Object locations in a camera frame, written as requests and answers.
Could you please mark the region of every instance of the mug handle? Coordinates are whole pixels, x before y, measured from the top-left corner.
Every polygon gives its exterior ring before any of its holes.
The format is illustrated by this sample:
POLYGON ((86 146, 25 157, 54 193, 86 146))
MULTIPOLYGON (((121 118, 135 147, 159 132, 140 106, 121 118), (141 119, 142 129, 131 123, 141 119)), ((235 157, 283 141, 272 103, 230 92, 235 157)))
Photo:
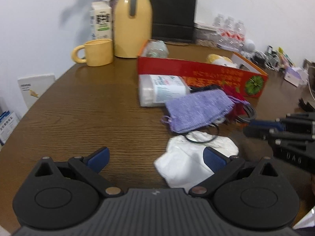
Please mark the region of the mug handle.
POLYGON ((78 52, 79 50, 81 49, 84 49, 84 45, 79 45, 78 47, 75 47, 72 51, 72 54, 71 54, 71 58, 74 62, 77 62, 79 64, 82 64, 82 63, 86 63, 86 59, 82 59, 82 58, 79 58, 78 57, 78 52))

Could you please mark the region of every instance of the red fabric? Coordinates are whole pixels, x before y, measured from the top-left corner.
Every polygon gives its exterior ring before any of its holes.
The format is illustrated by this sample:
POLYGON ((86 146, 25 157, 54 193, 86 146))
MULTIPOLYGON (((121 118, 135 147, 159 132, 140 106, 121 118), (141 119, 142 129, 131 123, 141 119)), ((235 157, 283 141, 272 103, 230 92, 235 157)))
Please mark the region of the red fabric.
MULTIPOLYGON (((239 100, 245 100, 246 99, 240 94, 236 92, 235 88, 232 88, 230 86, 224 85, 222 87, 223 91, 225 92, 226 95, 232 96, 234 98, 237 98, 239 100)), ((235 104, 233 110, 226 116, 230 121, 234 121, 235 118, 239 115, 246 114, 244 109, 243 109, 243 104, 235 104)))

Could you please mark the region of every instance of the yellow mug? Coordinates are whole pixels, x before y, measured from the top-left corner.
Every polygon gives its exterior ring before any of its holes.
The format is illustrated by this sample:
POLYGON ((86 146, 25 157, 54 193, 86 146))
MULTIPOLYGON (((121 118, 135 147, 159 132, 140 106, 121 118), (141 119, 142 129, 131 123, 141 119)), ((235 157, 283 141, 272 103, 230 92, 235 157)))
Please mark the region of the yellow mug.
POLYGON ((98 39, 86 42, 75 47, 72 51, 72 60, 77 63, 86 63, 88 66, 104 66, 113 62, 113 40, 98 39), (78 51, 85 50, 85 59, 78 57, 78 51))

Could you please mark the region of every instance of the white logo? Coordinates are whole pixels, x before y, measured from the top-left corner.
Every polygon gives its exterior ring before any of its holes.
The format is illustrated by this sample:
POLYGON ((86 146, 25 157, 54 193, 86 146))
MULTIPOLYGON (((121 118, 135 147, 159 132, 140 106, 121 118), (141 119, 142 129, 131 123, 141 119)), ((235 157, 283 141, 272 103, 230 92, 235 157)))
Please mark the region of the white logo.
POLYGON ((158 190, 156 190, 155 192, 152 192, 153 195, 158 195, 158 194, 160 194, 160 193, 161 193, 161 192, 158 191, 158 190))

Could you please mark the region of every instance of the milk carton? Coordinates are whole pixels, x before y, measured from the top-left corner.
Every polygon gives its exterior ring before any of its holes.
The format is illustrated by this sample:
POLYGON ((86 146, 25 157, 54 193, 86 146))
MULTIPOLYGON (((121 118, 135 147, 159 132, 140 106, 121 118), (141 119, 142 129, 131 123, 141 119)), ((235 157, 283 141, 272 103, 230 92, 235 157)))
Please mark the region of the milk carton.
POLYGON ((111 7, 107 2, 93 2, 90 11, 92 39, 112 39, 111 7))

